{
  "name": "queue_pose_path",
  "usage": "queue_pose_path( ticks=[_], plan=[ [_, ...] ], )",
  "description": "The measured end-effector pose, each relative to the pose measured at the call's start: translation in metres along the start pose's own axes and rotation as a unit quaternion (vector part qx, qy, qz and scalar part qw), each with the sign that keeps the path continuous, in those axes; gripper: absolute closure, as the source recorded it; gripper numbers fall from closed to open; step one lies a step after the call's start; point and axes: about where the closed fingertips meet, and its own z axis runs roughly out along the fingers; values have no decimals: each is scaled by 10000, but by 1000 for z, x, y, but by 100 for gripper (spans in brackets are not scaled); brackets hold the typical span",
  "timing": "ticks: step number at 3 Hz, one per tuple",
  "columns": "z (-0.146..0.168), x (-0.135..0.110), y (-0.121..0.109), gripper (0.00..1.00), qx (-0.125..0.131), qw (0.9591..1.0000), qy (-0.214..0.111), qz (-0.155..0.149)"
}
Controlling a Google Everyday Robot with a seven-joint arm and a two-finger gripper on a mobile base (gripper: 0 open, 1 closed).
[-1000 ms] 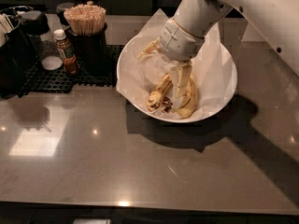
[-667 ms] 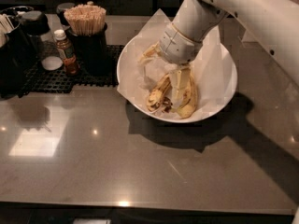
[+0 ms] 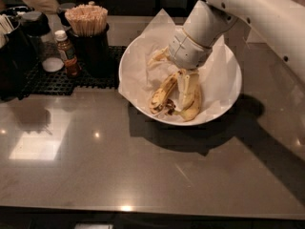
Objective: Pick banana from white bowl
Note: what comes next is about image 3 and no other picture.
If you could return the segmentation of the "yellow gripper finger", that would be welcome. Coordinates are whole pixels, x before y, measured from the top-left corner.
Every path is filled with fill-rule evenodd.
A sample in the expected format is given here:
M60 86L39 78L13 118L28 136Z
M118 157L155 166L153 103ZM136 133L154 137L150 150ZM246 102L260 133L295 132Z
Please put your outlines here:
M196 89L199 79L198 70L185 70L179 71L177 78L177 86L179 91L178 107L181 110L188 109L194 100L194 91Z
M170 58L169 48L166 47L166 48L163 48L163 49L157 51L148 61L148 65L150 66L150 65L154 64L155 62L165 61L165 60L168 60L169 58Z

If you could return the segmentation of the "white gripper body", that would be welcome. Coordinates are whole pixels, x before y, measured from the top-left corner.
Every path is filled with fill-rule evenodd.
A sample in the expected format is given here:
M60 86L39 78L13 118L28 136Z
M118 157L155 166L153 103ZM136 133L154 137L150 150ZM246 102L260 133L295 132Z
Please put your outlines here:
M206 48L194 42L182 27L175 28L168 50L171 61L178 68L186 70L204 65L213 51L212 48Z

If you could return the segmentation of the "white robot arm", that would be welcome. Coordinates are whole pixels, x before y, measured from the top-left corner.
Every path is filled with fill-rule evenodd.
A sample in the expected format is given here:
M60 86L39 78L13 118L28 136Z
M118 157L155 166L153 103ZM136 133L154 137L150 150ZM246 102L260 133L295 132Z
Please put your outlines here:
M152 58L168 58L184 70L178 82L180 108L193 104L197 69L238 19L305 81L305 7L292 0L199 0L184 25L174 30L169 46Z

